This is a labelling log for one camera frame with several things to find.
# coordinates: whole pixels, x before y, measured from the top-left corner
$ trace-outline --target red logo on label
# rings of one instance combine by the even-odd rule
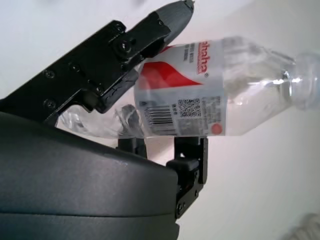
[[[219,124],[219,123],[215,123],[212,125],[211,127],[211,132],[214,134],[214,135],[220,135],[223,131],[223,128],[222,126]]]
[[[204,74],[208,69],[208,61],[210,59],[210,56],[208,55],[209,47],[210,44],[207,41],[199,43],[197,74]]]

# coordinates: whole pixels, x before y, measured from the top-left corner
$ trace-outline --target qr code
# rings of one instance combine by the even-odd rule
[[[178,108],[181,118],[201,117],[199,98],[178,100]]]

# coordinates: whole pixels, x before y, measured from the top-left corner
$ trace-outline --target screw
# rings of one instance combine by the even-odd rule
[[[96,90],[99,94],[101,94],[101,93],[103,92],[102,88],[99,87],[99,86],[98,86],[95,90]]]
[[[50,110],[53,110],[57,107],[56,102],[51,99],[45,100],[43,104]]]
[[[118,46],[119,49],[125,54],[128,54],[131,51],[131,44],[126,40],[120,41]]]
[[[52,70],[44,70],[43,74],[47,79],[53,79],[56,76],[55,72]]]
[[[121,33],[121,34],[124,33],[124,29],[120,24],[115,25],[115,28],[119,33]]]
[[[74,64],[74,65],[72,65],[71,66],[71,69],[73,70],[73,71],[75,71],[76,73],[78,73],[78,72],[80,72],[80,66],[79,65],[77,65],[77,64]]]
[[[176,207],[176,210],[177,210],[178,215],[180,215],[182,209],[183,209],[182,205],[181,205],[181,204],[178,204],[178,206]]]

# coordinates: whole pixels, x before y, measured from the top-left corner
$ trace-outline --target red circle on label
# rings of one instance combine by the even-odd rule
[[[223,128],[222,126],[219,124],[219,123],[215,123],[212,125],[211,127],[211,132],[214,134],[214,135],[220,135],[223,131]]]

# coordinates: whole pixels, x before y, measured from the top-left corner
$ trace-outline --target bottle neck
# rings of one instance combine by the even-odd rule
[[[320,109],[320,55],[299,55],[285,75],[293,105],[302,110]]]

